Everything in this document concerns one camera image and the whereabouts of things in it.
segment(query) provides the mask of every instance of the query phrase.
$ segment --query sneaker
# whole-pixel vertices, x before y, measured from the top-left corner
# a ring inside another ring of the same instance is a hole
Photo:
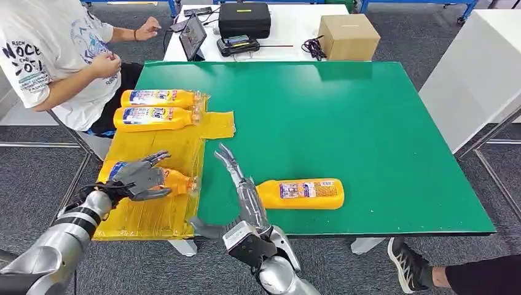
[[[398,280],[405,293],[428,289],[420,283],[420,275],[422,268],[428,266],[429,262],[409,248],[403,238],[391,238],[387,255],[398,269]]]

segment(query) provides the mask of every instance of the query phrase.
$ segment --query cardboard box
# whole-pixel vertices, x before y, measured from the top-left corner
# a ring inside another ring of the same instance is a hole
[[[318,35],[327,60],[371,60],[380,40],[363,14],[323,15]]]

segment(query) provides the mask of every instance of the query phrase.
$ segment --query robotic arm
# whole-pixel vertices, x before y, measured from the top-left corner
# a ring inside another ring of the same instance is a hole
[[[162,151],[127,163],[106,184],[80,189],[77,200],[63,208],[56,221],[34,245],[0,270],[1,294],[63,294],[102,219],[124,197],[133,201],[157,199],[171,190],[161,185],[164,176],[154,168]]]
[[[222,144],[219,147],[221,150],[215,156],[232,176],[240,214],[226,226],[209,225],[193,218],[190,223],[196,233],[222,238],[227,252],[249,265],[257,282],[269,294],[319,295],[308,281],[297,276],[300,263],[286,234],[268,222],[253,179],[244,177],[229,149]],[[47,232],[0,270],[0,294],[65,293],[96,228],[123,198],[143,201],[171,192],[163,186],[161,169],[154,167],[169,156],[167,152],[158,152],[142,161],[126,163],[107,183],[80,189],[78,199],[60,211]]]
[[[232,152],[223,144],[214,155],[221,160],[237,189],[239,216],[226,226],[190,223],[196,233],[222,238],[228,254],[251,267],[251,273],[268,294],[319,295],[308,281],[298,277],[300,262],[286,234],[271,225],[253,179],[245,178]]]

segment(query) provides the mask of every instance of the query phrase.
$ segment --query hand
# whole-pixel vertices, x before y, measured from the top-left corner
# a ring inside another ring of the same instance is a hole
[[[90,64],[96,78],[109,78],[121,70],[121,58],[112,52],[101,53]]]
[[[161,26],[159,22],[154,17],[149,17],[143,26],[136,30],[136,40],[137,41],[146,41],[150,38],[157,36],[157,30],[159,30]]]

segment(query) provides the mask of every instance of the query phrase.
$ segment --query yellow plastic sheet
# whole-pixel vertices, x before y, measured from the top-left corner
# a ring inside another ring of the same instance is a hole
[[[230,138],[235,133],[233,112],[207,112],[198,126],[180,130],[117,132],[98,176],[106,181],[116,162],[131,162],[166,150],[172,156],[158,166],[186,176],[202,176],[206,139]],[[103,221],[94,240],[174,240],[193,236],[188,220],[197,213],[199,196],[187,194],[145,202],[123,199]]]

